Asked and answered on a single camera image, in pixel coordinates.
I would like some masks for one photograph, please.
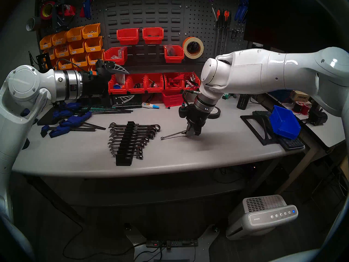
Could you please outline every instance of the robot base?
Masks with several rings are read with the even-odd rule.
[[[138,231],[134,226],[126,226],[125,228],[126,237],[131,241],[133,245],[147,241],[145,237]],[[212,242],[216,239],[219,234],[218,229],[214,229],[214,225],[208,226],[205,232],[198,238],[197,247],[172,247],[167,250],[166,247],[162,248],[162,259],[164,262],[209,262],[210,257],[208,249],[210,248]],[[134,258],[137,257],[143,251],[155,251],[156,248],[149,248],[146,244],[137,246],[134,249]],[[135,262],[150,261],[158,262],[160,259],[160,249],[156,250],[154,253],[143,253]]]

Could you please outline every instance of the pegboard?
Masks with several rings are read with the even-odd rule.
[[[208,58],[214,57],[217,30],[214,29],[216,20],[208,0],[94,0],[91,4],[91,19],[80,18],[82,0],[66,0],[66,4],[76,7],[76,15],[69,27],[79,27],[93,23],[100,23],[103,36],[103,48],[120,46],[116,37],[116,30],[123,28],[139,28],[139,43],[127,46],[128,58],[125,66],[168,65],[165,62],[163,45],[172,44],[182,46],[183,40],[195,36],[202,40],[204,53],[198,59],[182,60],[180,65],[202,64]],[[213,8],[230,10],[232,21],[230,28],[245,30],[244,24],[234,21],[239,0],[214,0]],[[160,45],[147,45],[142,38],[142,28],[162,27],[164,39]],[[222,40],[222,54],[226,30],[218,41],[218,49]],[[52,33],[52,29],[42,30],[42,37]],[[247,48],[247,41],[243,40],[243,33],[237,33],[231,39],[229,31],[226,52]]]
[[[239,0],[214,0],[213,8],[215,12],[220,10],[229,10],[232,12],[232,19],[230,22],[231,29],[245,30],[245,24],[234,21],[234,15],[238,9]],[[211,3],[208,0],[185,0],[184,7],[184,35],[186,37],[194,36],[204,44],[204,52],[201,57],[196,59],[197,62],[205,62],[208,58],[214,57],[216,35],[218,30],[215,29],[216,19],[213,15]],[[218,54],[224,54],[224,44],[227,30],[219,30],[218,39]],[[247,41],[244,41],[243,33],[238,32],[234,39],[231,39],[232,31],[228,32],[228,40],[226,44],[225,54],[233,51],[247,48]]]

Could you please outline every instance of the blue plastic bin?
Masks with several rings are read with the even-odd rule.
[[[291,110],[274,105],[269,120],[274,133],[292,140],[299,135],[300,125]]]

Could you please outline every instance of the screwdriver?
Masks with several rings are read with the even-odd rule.
[[[217,35],[216,35],[216,47],[215,47],[215,57],[217,56],[217,52],[218,52],[218,40],[219,40],[219,32],[220,32],[220,29],[222,28],[223,26],[223,15],[222,15],[222,11],[220,9],[217,10],[217,21],[216,21],[216,29],[218,30],[217,31]]]
[[[225,44],[224,44],[223,54],[225,54],[226,42],[228,40],[228,35],[229,35],[230,22],[231,22],[231,11],[225,11],[224,12],[224,17],[225,17],[224,28],[226,28],[226,37],[225,37]]]

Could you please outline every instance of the cardboard box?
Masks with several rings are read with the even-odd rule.
[[[309,95],[307,95],[306,93],[303,93],[301,91],[293,90],[290,94],[290,98],[293,101],[308,102]]]

